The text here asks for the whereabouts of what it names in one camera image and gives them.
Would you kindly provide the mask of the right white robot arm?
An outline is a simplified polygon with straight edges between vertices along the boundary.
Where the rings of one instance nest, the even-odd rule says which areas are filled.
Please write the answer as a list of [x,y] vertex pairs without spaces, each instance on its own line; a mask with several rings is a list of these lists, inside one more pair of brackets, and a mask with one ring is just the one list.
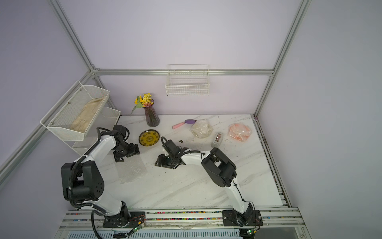
[[225,189],[238,217],[245,221],[252,217],[255,207],[240,192],[237,167],[219,148],[214,147],[210,151],[191,150],[165,137],[161,137],[161,143],[165,153],[158,156],[155,166],[168,169],[177,169],[180,165],[201,166],[217,186]]

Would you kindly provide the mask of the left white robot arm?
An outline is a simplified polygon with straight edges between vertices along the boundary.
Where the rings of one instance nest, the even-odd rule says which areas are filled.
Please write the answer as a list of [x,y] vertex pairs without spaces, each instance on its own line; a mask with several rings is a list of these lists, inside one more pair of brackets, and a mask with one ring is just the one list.
[[95,143],[76,161],[61,167],[63,195],[73,208],[90,207],[102,216],[115,216],[125,203],[105,193],[98,164],[110,152],[116,162],[124,162],[125,157],[139,155],[139,147],[127,142],[130,132],[123,125],[115,125],[112,130],[98,127],[96,132]]

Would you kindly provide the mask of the white mesh upper shelf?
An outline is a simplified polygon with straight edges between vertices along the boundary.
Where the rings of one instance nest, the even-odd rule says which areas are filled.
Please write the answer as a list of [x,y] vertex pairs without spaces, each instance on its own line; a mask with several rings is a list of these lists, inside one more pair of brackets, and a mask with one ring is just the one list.
[[[92,99],[105,97],[85,133],[70,130],[70,126]],[[40,124],[62,141],[84,140],[89,128],[109,99],[109,91],[77,81],[54,107],[40,120]]]

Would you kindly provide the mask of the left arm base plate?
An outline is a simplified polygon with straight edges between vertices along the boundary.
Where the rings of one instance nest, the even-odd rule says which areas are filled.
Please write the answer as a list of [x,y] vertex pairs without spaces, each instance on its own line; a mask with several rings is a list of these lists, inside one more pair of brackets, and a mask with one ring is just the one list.
[[129,212],[126,216],[105,216],[103,228],[136,228],[143,223],[146,213],[143,211]]

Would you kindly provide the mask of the yellow flower bouquet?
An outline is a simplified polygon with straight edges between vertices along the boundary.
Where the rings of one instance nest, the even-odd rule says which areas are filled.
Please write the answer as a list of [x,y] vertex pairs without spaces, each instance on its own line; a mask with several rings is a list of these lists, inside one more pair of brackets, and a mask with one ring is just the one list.
[[133,113],[136,109],[148,108],[152,105],[154,105],[154,100],[152,99],[152,95],[150,93],[146,93],[143,96],[139,95],[134,101],[134,107],[131,113]]

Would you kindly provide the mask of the aluminium mounting rail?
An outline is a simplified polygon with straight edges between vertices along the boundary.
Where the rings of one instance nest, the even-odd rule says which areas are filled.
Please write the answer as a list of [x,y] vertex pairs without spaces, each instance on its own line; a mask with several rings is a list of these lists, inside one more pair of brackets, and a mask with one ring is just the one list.
[[[298,208],[262,208],[260,219],[263,228],[305,228],[306,224]],[[224,228],[224,223],[231,223],[222,214],[223,209],[188,209],[188,210],[146,210],[145,227],[147,230],[165,229],[215,229]],[[91,227],[90,210],[71,210],[66,213],[59,226],[59,231],[85,231]]]

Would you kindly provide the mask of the dark glass vase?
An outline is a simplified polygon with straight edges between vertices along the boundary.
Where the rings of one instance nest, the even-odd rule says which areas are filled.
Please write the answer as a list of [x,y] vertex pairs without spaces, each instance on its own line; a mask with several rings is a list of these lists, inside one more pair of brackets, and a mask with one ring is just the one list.
[[150,127],[156,127],[160,124],[160,119],[155,111],[154,105],[144,107],[146,122]]

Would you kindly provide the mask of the grey tape dispenser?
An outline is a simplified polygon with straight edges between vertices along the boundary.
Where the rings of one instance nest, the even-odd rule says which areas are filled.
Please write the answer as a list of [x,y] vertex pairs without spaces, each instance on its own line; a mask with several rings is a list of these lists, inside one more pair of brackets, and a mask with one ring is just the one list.
[[211,147],[212,148],[219,148],[221,143],[223,142],[223,133],[222,132],[217,132],[212,140]]

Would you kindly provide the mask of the white mesh lower shelf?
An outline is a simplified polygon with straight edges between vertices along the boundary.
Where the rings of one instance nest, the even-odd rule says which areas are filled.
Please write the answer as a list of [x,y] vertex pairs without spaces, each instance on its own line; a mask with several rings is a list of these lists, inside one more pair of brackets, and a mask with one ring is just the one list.
[[73,146],[71,146],[71,149],[78,155],[83,155],[98,140],[96,129],[98,127],[109,130],[113,129],[114,125],[118,122],[119,117],[120,111],[104,107],[89,128],[84,140],[75,141]]

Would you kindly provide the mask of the dark yellow patterned plate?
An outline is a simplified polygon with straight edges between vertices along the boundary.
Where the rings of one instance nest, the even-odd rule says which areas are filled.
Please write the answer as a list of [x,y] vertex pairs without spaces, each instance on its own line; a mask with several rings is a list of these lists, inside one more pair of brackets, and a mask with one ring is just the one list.
[[138,138],[139,143],[142,146],[153,146],[160,140],[160,134],[154,129],[145,130]]

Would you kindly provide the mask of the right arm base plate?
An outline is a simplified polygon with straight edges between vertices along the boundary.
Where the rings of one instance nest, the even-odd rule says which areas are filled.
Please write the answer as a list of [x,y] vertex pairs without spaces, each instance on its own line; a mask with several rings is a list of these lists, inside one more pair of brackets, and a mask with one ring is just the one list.
[[252,210],[251,213],[240,214],[235,210],[222,211],[223,225],[249,227],[263,226],[263,219],[259,210]]

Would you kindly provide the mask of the beige folded cloth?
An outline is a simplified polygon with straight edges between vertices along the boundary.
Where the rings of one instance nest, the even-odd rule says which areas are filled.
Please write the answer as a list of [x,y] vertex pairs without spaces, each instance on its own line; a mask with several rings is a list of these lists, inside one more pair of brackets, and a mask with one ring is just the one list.
[[85,133],[104,99],[105,97],[96,98],[86,103],[80,114],[71,124],[70,130]]

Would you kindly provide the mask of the pink purple scoop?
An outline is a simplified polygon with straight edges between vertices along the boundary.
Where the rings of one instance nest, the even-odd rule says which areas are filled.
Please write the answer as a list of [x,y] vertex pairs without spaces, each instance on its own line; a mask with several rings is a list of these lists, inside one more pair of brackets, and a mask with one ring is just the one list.
[[195,119],[186,119],[185,121],[183,121],[181,123],[173,125],[172,129],[177,129],[177,128],[181,127],[182,125],[185,125],[185,124],[195,124],[196,122],[197,122],[197,120],[195,120]]

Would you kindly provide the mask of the white mesh shelf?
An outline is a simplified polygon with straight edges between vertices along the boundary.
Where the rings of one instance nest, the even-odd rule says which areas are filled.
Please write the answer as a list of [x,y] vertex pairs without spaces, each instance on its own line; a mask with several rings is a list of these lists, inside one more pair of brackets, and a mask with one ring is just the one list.
[[84,140],[75,141],[73,146],[71,146],[71,149],[78,155],[83,155],[98,140],[96,129],[98,127],[109,130],[113,129],[114,125],[118,122],[119,117],[120,111],[104,107],[89,128]]
[[[92,99],[105,97],[85,133],[70,130],[70,126]],[[62,141],[84,140],[89,128],[109,99],[109,91],[77,81],[54,107],[40,120],[40,124]]]

